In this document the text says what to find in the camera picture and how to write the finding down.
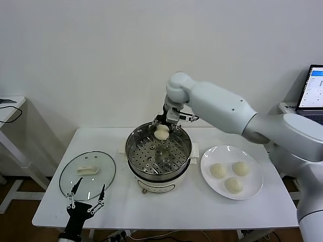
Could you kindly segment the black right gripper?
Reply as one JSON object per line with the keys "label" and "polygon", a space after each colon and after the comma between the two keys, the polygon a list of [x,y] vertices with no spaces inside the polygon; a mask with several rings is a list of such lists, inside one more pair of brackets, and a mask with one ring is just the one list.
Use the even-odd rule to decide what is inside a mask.
{"label": "black right gripper", "polygon": [[[167,105],[164,104],[163,105],[163,113],[158,114],[156,116],[156,120],[153,120],[152,123],[151,123],[151,131],[152,132],[154,132],[159,125],[161,125],[162,123],[167,122],[167,113],[168,113],[168,108],[167,108]],[[170,134],[177,131],[177,129],[178,129],[178,124],[177,123],[171,123],[170,124]]]}

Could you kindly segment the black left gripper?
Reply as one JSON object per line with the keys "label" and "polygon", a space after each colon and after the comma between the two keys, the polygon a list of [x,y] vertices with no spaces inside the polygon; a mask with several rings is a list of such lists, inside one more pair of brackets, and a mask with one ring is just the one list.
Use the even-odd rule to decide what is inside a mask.
{"label": "black left gripper", "polygon": [[65,233],[80,234],[85,221],[90,219],[92,214],[95,214],[104,206],[105,184],[103,184],[97,204],[95,206],[82,202],[75,202],[74,196],[76,195],[82,180],[83,177],[79,178],[79,180],[73,185],[71,191],[66,195],[69,201],[67,213],[69,214],[70,218],[65,227]]}

